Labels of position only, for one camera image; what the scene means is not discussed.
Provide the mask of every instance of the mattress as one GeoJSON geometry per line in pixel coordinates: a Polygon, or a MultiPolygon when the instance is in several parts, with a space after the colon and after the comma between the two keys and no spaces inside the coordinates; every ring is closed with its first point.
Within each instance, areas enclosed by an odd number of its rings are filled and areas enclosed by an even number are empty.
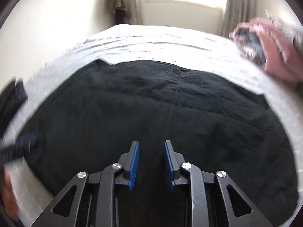
{"type": "MultiPolygon", "coordinates": [[[[25,83],[28,101],[11,121],[4,143],[14,141],[50,93],[75,71],[95,59],[103,59],[109,64],[134,60],[172,63],[212,72],[249,91],[264,94],[281,121],[295,156],[300,197],[294,218],[303,200],[303,100],[291,87],[272,79],[243,58],[231,40],[220,36],[175,27],[131,25],[117,25],[93,35],[25,83]]],[[[53,196],[35,177],[24,159],[11,162],[6,168],[20,207],[20,219],[25,226],[31,226],[53,196]]]]}

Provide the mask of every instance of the triangular cutout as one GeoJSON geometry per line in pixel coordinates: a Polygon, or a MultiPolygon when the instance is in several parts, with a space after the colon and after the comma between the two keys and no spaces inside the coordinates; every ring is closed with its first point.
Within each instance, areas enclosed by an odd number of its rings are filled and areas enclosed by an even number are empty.
{"type": "Polygon", "coordinates": [[[241,217],[245,214],[251,213],[250,206],[243,200],[239,193],[234,189],[233,186],[228,185],[227,191],[231,201],[232,209],[234,210],[234,215],[236,217],[241,217]]]}
{"type": "Polygon", "coordinates": [[[71,211],[74,196],[77,190],[77,186],[72,186],[69,191],[60,199],[60,201],[54,206],[52,212],[63,217],[68,217],[71,211]]]}

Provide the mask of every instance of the white bedsheet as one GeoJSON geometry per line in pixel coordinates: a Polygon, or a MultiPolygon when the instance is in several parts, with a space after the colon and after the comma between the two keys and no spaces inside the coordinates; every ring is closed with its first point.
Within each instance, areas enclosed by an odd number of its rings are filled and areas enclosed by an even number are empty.
{"type": "MultiPolygon", "coordinates": [[[[143,59],[172,63],[212,72],[252,92],[263,93],[291,142],[298,172],[298,209],[302,205],[302,99],[291,88],[242,58],[231,40],[199,31],[166,26],[118,25],[89,37],[25,83],[28,101],[12,120],[5,134],[5,142],[15,139],[26,120],[63,81],[98,58],[111,64],[143,59]]],[[[52,195],[36,179],[23,159],[8,164],[7,169],[21,209],[20,219],[25,226],[30,226],[50,203],[52,195]]]]}

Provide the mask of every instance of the wall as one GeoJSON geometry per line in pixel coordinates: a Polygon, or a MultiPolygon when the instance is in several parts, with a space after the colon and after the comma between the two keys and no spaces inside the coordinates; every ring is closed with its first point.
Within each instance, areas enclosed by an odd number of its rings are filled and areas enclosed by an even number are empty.
{"type": "Polygon", "coordinates": [[[177,1],[140,0],[143,25],[169,25],[180,28],[219,33],[222,10],[177,1]]]}
{"type": "Polygon", "coordinates": [[[267,18],[265,9],[303,34],[303,26],[285,0],[257,0],[257,16],[267,18]]]}
{"type": "Polygon", "coordinates": [[[0,88],[113,25],[107,0],[20,0],[0,29],[0,88]]]}

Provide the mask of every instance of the curtain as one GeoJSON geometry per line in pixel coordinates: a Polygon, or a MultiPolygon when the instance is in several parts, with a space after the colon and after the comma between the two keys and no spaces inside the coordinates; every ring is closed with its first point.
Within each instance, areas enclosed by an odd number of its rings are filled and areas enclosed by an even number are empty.
{"type": "Polygon", "coordinates": [[[139,0],[109,0],[109,9],[116,24],[140,25],[139,0]]]}
{"type": "Polygon", "coordinates": [[[227,0],[221,25],[221,35],[229,38],[240,22],[249,22],[256,15],[256,0],[227,0]]]}

